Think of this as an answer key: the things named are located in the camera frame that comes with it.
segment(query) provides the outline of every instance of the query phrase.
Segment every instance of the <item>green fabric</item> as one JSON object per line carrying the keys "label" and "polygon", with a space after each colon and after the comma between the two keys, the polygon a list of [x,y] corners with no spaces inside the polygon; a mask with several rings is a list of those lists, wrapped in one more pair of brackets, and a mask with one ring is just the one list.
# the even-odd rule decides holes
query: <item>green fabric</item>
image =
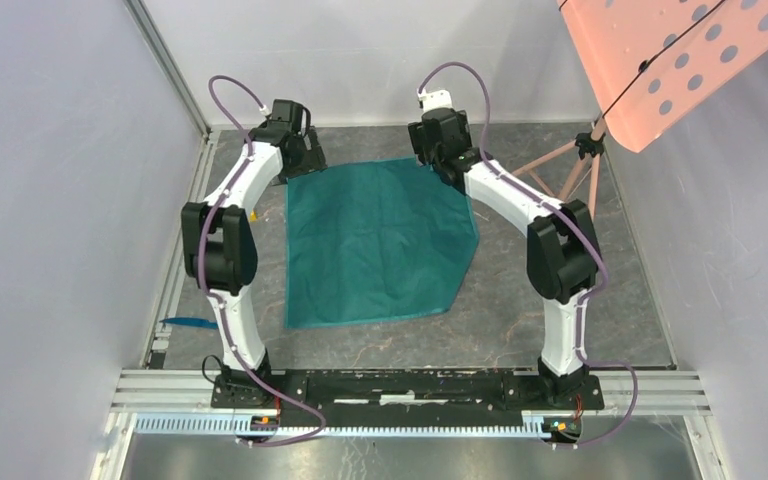
{"label": "green fabric", "polygon": [[290,179],[285,325],[443,313],[477,246],[469,199],[413,157]]}

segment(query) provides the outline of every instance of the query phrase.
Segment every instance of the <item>gray speckled floor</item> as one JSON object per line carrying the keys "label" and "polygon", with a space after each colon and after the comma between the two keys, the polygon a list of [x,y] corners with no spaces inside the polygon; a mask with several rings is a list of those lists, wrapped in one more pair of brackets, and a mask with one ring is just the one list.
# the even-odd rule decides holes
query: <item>gray speckled floor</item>
{"label": "gray speckled floor", "polygon": [[[487,149],[513,170],[563,145],[584,124],[491,125]],[[475,127],[477,138],[480,127]],[[407,128],[319,129],[329,165],[411,155]],[[210,174],[215,188],[236,162],[242,142],[223,132]],[[570,153],[539,170],[556,191],[577,157]],[[603,162],[596,232],[612,284],[590,302],[586,346],[594,359],[624,359],[637,366],[668,365],[669,348],[634,247],[622,203]],[[586,199],[587,184],[577,196]],[[276,368],[406,368],[533,366],[543,345],[540,296],[525,271],[525,238],[495,211],[475,202],[481,241],[455,304],[445,314],[414,320],[312,330],[285,330],[285,187],[267,188],[253,223],[260,264],[253,283],[258,328]],[[187,279],[178,315],[212,319],[195,282]],[[164,368],[199,368],[220,354],[215,330],[175,327]]]}

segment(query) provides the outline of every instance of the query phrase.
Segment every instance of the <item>tripod leg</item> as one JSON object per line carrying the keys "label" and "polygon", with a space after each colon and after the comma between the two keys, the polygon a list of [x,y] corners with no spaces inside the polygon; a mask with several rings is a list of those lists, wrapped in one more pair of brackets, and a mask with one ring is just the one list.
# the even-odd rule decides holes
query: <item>tripod leg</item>
{"label": "tripod leg", "polygon": [[515,177],[518,177],[522,175],[523,173],[534,170],[535,168],[539,167],[540,165],[543,165],[544,163],[548,162],[549,160],[552,160],[555,157],[558,157],[570,150],[575,148],[575,141],[569,142],[566,145],[563,145],[561,147],[558,147],[551,152],[547,153],[546,155],[543,155],[542,157],[538,158],[537,160],[534,160],[533,162],[527,163],[523,165],[522,167],[517,168],[511,174]]}
{"label": "tripod leg", "polygon": [[602,156],[593,157],[593,165],[590,168],[590,196],[587,199],[587,206],[590,207],[590,218],[596,216],[596,192],[599,190],[599,160]]}
{"label": "tripod leg", "polygon": [[579,160],[575,162],[575,165],[572,167],[572,170],[570,171],[570,174],[567,177],[567,181],[564,182],[564,187],[561,188],[561,192],[558,194],[558,198],[562,202],[566,202],[567,197],[569,197],[570,193],[572,193],[572,188],[575,186],[579,177],[581,177],[581,172],[584,171],[584,167],[586,163],[587,163],[587,159]]}

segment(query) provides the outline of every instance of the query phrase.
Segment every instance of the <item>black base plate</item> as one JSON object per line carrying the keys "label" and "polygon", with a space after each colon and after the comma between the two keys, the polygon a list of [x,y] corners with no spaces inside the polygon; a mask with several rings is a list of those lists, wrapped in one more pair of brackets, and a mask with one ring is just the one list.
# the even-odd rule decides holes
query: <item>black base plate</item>
{"label": "black base plate", "polygon": [[[268,383],[322,411],[332,427],[520,426],[522,410],[575,410],[576,395],[585,410],[605,408],[595,375],[553,396],[537,372],[523,369],[285,370],[273,371]],[[393,395],[411,394],[440,403],[390,403]],[[273,397],[252,385],[221,380],[211,402],[214,408],[275,405]],[[316,426],[318,420],[282,402],[281,425]]]}

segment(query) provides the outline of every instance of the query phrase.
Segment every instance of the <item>gray floor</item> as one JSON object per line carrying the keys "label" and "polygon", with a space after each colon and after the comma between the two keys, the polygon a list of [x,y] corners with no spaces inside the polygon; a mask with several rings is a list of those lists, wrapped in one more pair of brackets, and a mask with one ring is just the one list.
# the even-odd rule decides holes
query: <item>gray floor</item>
{"label": "gray floor", "polygon": [[[513,170],[563,145],[585,124],[492,125],[487,149]],[[475,128],[477,139],[480,127]],[[329,165],[411,155],[407,128],[323,128],[320,141]],[[236,162],[241,140],[223,132],[210,174],[209,191]],[[541,167],[556,191],[576,160],[574,154]],[[624,359],[637,366],[668,365],[669,348],[634,247],[608,162],[599,173],[596,232],[612,283],[590,302],[588,354]],[[576,196],[585,199],[587,185]],[[475,203],[481,241],[458,298],[448,313],[392,323],[313,330],[286,330],[284,315],[285,187],[269,187],[252,227],[260,264],[253,283],[258,328],[277,368],[407,368],[533,366],[543,344],[542,303],[525,271],[525,239],[500,215]],[[178,315],[212,319],[191,279],[185,281]],[[175,327],[164,368],[199,368],[208,354],[221,354],[216,331]]]}
{"label": "gray floor", "polygon": [[[587,418],[584,438],[616,420]],[[520,438],[322,438],[249,449],[220,436],[136,435],[122,478],[693,480],[682,419],[633,418],[622,435],[576,452]]]}

